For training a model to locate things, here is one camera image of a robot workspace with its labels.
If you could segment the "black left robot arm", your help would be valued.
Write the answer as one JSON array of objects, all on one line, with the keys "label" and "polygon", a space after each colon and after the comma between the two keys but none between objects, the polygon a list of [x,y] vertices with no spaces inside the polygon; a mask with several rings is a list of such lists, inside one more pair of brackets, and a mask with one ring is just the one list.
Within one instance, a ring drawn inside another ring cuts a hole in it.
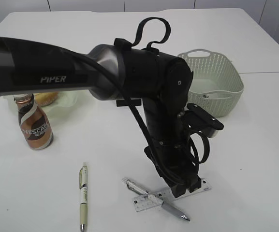
[{"label": "black left robot arm", "polygon": [[193,73],[184,59],[126,40],[88,54],[0,37],[0,96],[88,90],[101,101],[124,99],[146,141],[145,153],[175,197],[201,187],[194,133],[186,123]]}]

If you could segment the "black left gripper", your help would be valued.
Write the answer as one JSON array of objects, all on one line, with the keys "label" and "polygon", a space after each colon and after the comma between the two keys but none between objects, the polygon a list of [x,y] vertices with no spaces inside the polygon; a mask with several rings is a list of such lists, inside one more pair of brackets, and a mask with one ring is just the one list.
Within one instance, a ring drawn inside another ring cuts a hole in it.
[{"label": "black left gripper", "polygon": [[144,106],[147,130],[156,149],[154,161],[158,174],[170,187],[175,198],[201,188],[201,180],[191,156],[187,154],[187,138],[177,116]]}]

